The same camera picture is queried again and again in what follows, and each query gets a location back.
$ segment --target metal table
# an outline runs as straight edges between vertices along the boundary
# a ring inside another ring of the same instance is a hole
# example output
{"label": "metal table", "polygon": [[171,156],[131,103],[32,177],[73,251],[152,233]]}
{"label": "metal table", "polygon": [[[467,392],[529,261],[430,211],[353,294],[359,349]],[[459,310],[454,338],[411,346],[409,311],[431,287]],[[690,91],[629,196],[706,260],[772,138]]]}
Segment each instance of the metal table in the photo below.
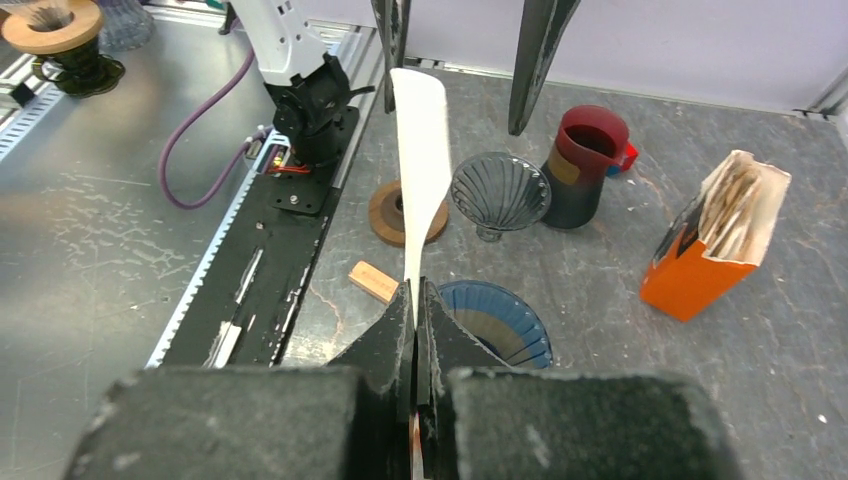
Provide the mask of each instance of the metal table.
{"label": "metal table", "polygon": [[[0,157],[3,480],[60,475],[102,392],[147,361],[248,170],[200,210],[165,201],[162,146],[232,77],[248,42],[218,35],[221,15],[155,17],[151,42],[118,56],[127,74],[116,90],[82,101],[48,91],[55,106]],[[331,43],[345,30],[318,27]],[[253,69],[175,149],[175,193],[201,196],[273,112]]]}
{"label": "metal table", "polygon": [[[828,123],[546,86],[521,137],[506,134],[510,82],[428,71],[448,95],[454,164],[505,150],[537,164],[562,113],[591,103],[618,112],[641,150],[608,180],[587,226],[543,225],[479,240],[451,206],[425,248],[437,284],[478,279],[518,293],[545,322],[561,369],[658,367],[697,378],[716,400],[751,479],[848,476],[848,152]],[[286,365],[326,362],[383,305],[347,278],[365,260],[396,279],[402,251],[368,225],[368,200],[398,178],[394,116],[374,112],[295,326]],[[688,324],[643,304],[645,267],[701,180],[740,148],[794,174],[763,266]]]}

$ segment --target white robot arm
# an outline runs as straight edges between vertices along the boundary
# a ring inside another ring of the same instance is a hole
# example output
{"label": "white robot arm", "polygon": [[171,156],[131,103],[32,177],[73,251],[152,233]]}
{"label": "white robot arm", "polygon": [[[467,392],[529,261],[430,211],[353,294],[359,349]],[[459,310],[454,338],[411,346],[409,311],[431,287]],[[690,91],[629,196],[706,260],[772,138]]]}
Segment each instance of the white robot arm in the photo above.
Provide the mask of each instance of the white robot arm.
{"label": "white robot arm", "polygon": [[289,137],[297,160],[307,166],[330,165],[347,149],[358,110],[339,59],[330,55],[296,0],[230,0],[244,26],[277,107],[274,128]]}
{"label": "white robot arm", "polygon": [[327,48],[296,0],[230,0],[253,45],[265,83],[292,85],[324,65]]}

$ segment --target wooden coaster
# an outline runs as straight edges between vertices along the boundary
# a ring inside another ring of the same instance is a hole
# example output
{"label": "wooden coaster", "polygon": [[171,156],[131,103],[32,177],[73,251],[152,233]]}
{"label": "wooden coaster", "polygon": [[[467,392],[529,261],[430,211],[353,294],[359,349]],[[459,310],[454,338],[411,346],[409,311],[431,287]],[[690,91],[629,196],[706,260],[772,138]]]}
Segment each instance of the wooden coaster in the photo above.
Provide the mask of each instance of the wooden coaster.
{"label": "wooden coaster", "polygon": [[[402,247],[406,241],[403,231],[403,202],[400,194],[400,180],[387,183],[378,188],[368,203],[368,221],[377,237],[393,247]],[[442,202],[424,243],[439,238],[448,225],[448,204]]]}
{"label": "wooden coaster", "polygon": [[25,18],[12,15],[3,24],[3,38],[16,50],[33,55],[67,52],[93,39],[103,27],[103,14],[91,0],[69,0],[71,24],[52,32],[33,30]]}

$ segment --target black foam pad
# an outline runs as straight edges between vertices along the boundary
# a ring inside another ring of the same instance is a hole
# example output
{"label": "black foam pad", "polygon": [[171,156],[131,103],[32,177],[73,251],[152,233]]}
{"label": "black foam pad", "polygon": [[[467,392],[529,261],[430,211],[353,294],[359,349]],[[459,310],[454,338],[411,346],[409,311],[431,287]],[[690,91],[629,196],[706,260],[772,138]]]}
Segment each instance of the black foam pad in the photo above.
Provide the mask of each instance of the black foam pad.
{"label": "black foam pad", "polygon": [[458,369],[443,401],[439,451],[456,458],[439,478],[741,478],[706,393],[676,374]]}
{"label": "black foam pad", "polygon": [[66,478],[339,480],[385,472],[387,452],[372,445],[375,422],[392,415],[378,412],[367,390],[346,367],[148,370],[107,393]]}

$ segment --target white wall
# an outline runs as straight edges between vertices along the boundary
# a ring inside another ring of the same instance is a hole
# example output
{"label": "white wall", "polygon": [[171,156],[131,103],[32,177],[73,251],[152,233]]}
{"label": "white wall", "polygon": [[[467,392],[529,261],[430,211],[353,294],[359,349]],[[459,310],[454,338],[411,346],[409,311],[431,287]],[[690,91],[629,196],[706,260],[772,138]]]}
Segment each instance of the white wall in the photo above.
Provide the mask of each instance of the white wall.
{"label": "white wall", "polygon": [[[522,0],[412,0],[411,56],[511,71]],[[370,0],[304,0],[373,25]],[[767,110],[804,108],[848,66],[848,0],[583,0],[550,80]]]}

